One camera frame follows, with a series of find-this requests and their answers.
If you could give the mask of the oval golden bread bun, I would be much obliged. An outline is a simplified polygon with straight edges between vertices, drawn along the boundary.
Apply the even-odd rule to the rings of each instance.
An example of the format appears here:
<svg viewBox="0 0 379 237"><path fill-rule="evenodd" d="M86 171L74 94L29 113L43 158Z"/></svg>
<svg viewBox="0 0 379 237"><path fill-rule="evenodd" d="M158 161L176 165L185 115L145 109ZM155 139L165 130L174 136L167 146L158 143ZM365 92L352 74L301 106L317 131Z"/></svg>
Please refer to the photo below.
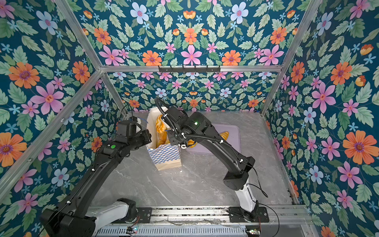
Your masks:
<svg viewBox="0 0 379 237"><path fill-rule="evenodd" d="M167 132L164 131L162 133L158 133L158 147L163 144L166 144L166 141L167 141Z"/></svg>

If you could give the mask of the checkered paper bread bag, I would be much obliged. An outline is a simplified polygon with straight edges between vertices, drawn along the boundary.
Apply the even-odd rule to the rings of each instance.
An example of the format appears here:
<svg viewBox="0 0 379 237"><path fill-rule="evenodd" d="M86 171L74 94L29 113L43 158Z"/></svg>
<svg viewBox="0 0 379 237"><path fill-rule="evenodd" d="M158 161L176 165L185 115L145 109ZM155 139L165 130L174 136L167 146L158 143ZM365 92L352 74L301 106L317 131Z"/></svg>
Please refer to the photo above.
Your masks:
<svg viewBox="0 0 379 237"><path fill-rule="evenodd" d="M143 124L152 135L152 141L146 145L149 157L158 171L178 168L182 166L181 148L178 145L172 146L167 138L166 144L158 147L158 133L156 131L156 119L161 112L157 107L151 108L148 111L134 110L134 116Z"/></svg>

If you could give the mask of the lavender plastic tray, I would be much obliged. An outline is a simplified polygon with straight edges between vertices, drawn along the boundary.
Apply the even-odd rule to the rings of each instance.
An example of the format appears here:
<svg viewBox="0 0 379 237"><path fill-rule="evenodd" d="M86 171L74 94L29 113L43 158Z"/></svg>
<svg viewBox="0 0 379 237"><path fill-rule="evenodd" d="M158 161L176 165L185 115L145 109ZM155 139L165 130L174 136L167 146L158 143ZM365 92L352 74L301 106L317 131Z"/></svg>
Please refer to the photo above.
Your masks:
<svg viewBox="0 0 379 237"><path fill-rule="evenodd" d="M224 131L228 131L230 135L226 141L230 145L232 145L232 147L236 151L241 153L240 133L239 133L239 128L237 126L229 125L229 124L213 124L213 126L215 127L215 129L217 130L219 134ZM203 145L198 144L198 143L196 144L194 148L187 148L186 151L193 154L212 155L212 153L207 148L205 148Z"/></svg>

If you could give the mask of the small round striped bun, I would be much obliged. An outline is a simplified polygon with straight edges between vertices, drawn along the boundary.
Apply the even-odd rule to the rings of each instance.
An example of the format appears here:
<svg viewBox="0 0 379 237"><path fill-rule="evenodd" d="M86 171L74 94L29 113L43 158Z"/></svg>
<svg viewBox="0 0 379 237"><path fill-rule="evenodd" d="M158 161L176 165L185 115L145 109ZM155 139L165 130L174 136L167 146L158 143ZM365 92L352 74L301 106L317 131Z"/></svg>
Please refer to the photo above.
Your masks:
<svg viewBox="0 0 379 237"><path fill-rule="evenodd" d="M196 146L196 144L197 143L195 141L193 141L193 140L189 140L187 142L187 145L188 145L189 148L194 148Z"/></svg>

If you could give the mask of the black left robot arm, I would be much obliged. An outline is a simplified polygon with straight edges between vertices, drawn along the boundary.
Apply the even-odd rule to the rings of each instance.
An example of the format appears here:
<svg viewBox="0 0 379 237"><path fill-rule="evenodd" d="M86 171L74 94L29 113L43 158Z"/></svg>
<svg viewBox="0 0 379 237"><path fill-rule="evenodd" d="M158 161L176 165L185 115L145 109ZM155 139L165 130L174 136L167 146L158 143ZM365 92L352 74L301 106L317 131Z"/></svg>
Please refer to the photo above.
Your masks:
<svg viewBox="0 0 379 237"><path fill-rule="evenodd" d="M131 116L118 123L115 138L105 142L95 154L93 164L74 189L54 209L45 209L40 222L50 237L91 237L108 224L137 216L135 202L127 198L88 213L96 194L112 171L132 151L151 143L151 134L143 130L138 118Z"/></svg>

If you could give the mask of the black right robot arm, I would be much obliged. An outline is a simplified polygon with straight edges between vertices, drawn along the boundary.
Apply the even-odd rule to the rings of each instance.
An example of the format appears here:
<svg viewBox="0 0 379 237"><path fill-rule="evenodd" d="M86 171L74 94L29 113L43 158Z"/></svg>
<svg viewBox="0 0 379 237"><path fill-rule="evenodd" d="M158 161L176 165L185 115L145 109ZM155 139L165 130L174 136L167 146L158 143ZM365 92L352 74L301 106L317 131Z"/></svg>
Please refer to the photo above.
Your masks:
<svg viewBox="0 0 379 237"><path fill-rule="evenodd" d="M167 135L171 145L189 146L189 141L202 145L219 159L228 169L223 182L234 190L243 212L252 214L257 200L248 187L249 171L253 168L254 158L246 157L224 139L212 122L202 113L187 115L175 106L169 107L162 99L155 99L162 114L162 120L169 125Z"/></svg>

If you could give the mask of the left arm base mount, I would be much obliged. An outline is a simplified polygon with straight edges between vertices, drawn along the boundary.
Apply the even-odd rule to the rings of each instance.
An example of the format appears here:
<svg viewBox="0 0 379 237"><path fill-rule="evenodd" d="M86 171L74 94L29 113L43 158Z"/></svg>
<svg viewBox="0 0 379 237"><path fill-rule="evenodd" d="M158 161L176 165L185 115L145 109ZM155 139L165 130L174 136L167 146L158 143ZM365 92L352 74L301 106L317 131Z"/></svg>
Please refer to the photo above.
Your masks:
<svg viewBox="0 0 379 237"><path fill-rule="evenodd" d="M113 224L150 223L153 209L151 207L137 207L136 201L120 198L117 201L128 205L127 215L113 222Z"/></svg>

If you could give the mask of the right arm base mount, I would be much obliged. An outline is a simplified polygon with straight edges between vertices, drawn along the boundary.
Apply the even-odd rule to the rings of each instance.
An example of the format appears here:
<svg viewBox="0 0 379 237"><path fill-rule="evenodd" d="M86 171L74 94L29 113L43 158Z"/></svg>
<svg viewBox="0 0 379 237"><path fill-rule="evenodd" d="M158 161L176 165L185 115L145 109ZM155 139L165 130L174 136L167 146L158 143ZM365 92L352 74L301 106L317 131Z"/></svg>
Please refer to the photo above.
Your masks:
<svg viewBox="0 0 379 237"><path fill-rule="evenodd" d="M230 222L232 223L268 223L267 208L260 203L255 205L252 212L242 209L240 206L231 206L227 209Z"/></svg>

